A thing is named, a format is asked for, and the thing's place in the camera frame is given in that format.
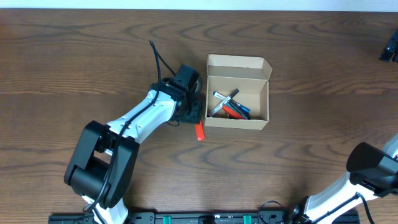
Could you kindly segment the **orange utility knife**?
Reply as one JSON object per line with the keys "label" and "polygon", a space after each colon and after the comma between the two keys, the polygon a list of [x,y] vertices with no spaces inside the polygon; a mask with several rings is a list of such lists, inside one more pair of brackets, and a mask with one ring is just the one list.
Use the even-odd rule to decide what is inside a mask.
{"label": "orange utility knife", "polygon": [[197,137],[197,141],[202,141],[205,139],[205,131],[203,128],[203,121],[200,121],[195,125],[195,133]]}

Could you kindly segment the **blue whiteboard marker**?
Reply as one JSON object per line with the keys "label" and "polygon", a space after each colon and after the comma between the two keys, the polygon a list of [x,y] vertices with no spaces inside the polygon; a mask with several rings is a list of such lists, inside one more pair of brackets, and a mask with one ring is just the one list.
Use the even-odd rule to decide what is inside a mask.
{"label": "blue whiteboard marker", "polygon": [[[226,98],[226,96],[222,95],[222,94],[221,94],[220,92],[218,92],[218,91],[214,91],[214,92],[213,92],[213,96],[215,96],[215,97],[217,97],[217,98],[219,98],[219,99],[221,99],[221,100],[224,100],[224,99]],[[236,104],[237,104],[242,110],[244,110],[245,112],[250,113],[250,109],[249,109],[249,108],[247,108],[247,107],[245,107],[244,105],[238,103],[237,101],[234,101],[234,100],[233,100],[233,102],[236,103]]]}

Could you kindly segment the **red black stapler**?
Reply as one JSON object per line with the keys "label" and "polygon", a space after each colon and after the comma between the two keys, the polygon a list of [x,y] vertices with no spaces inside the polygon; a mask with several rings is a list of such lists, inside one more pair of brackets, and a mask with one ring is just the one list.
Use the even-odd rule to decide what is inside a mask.
{"label": "red black stapler", "polygon": [[228,118],[231,119],[251,119],[250,115],[247,114],[244,110],[236,105],[231,105],[230,103],[224,104],[223,110],[228,115]]}

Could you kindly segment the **black whiteboard marker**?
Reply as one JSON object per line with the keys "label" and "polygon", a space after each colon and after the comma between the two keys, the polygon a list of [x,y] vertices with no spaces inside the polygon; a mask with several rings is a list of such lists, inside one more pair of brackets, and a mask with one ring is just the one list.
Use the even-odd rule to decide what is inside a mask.
{"label": "black whiteboard marker", "polygon": [[228,96],[225,96],[221,103],[218,104],[210,113],[209,113],[209,117],[213,117],[215,114],[217,114],[217,112],[219,112],[219,110],[222,109],[223,105],[225,105],[226,103],[228,103],[230,100],[232,100],[237,94],[239,93],[238,89],[235,89],[232,91],[232,93]]}

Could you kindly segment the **cardboard box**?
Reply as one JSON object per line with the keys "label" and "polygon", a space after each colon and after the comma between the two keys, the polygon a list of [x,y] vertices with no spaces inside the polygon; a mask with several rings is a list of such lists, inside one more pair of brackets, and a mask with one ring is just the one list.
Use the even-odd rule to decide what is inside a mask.
{"label": "cardboard box", "polygon": [[[217,128],[262,130],[269,122],[270,63],[262,57],[209,54],[204,125]],[[231,99],[249,110],[249,119],[233,119],[223,110],[211,112],[234,90]]]}

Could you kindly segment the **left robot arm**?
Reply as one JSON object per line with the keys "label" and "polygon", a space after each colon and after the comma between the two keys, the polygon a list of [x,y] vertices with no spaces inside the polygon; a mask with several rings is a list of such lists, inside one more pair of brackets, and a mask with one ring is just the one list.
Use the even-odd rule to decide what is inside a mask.
{"label": "left robot arm", "polygon": [[123,202],[139,146],[169,121],[199,124],[203,82],[192,67],[181,65],[172,77],[153,83],[146,97],[114,121],[88,123],[79,138],[64,182],[86,202],[83,211],[95,223],[124,223],[129,212]]}

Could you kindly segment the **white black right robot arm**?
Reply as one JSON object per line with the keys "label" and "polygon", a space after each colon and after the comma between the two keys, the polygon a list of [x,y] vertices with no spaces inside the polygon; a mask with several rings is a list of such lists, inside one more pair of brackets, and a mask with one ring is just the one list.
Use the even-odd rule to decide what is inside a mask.
{"label": "white black right robot arm", "polygon": [[332,223],[355,206],[363,204],[370,223],[374,220],[367,201],[397,195],[397,136],[383,149],[359,143],[349,155],[346,172],[325,190],[295,206],[292,223]]}

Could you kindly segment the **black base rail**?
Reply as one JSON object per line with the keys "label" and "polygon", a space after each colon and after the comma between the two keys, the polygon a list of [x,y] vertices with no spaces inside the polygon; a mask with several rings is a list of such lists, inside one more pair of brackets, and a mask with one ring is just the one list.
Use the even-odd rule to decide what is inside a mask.
{"label": "black base rail", "polygon": [[[241,213],[153,213],[139,212],[129,214],[124,221],[128,224],[263,224],[282,223],[287,218],[283,210],[261,210],[260,212]],[[95,221],[93,214],[51,215],[48,224],[89,224]],[[337,217],[333,224],[360,224],[359,214],[350,210]]]}

